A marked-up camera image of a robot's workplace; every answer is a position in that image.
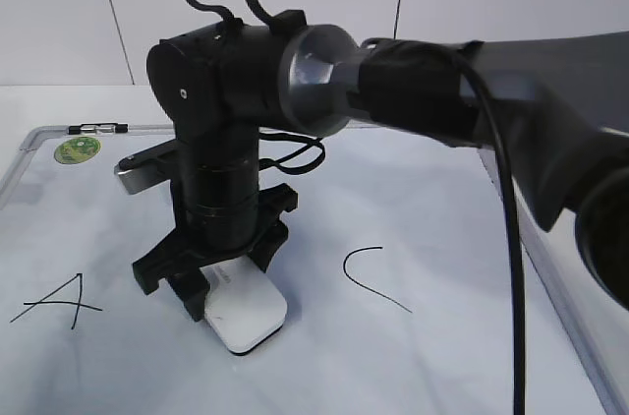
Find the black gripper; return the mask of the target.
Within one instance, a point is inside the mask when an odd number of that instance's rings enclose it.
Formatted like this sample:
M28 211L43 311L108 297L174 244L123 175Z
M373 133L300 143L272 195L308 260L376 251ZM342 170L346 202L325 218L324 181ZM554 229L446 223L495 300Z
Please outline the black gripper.
M204 318L210 283L200 270L242 256L267 269L289 237L280 215L298 206L298 194L286 184L254 193L229 207L186 210L183 186L170 184L175 227L132 264L136 282L148 295L167 282L194 322Z

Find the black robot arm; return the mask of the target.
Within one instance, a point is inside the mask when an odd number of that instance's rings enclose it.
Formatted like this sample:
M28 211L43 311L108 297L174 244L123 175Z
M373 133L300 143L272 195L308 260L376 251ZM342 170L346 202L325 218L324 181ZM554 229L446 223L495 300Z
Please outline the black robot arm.
M203 267L242 255L267 267L297 205L267 190L262 139L319 139L350 120L450 147L492 148L543 230L576 214L576 242L595 282L628 302L628 35L439 45L357 43L301 14L271 26L221 22L154 45L149 84L175 137L137 169L169 182L175 228L133 265L145 293L162 279L195 311Z

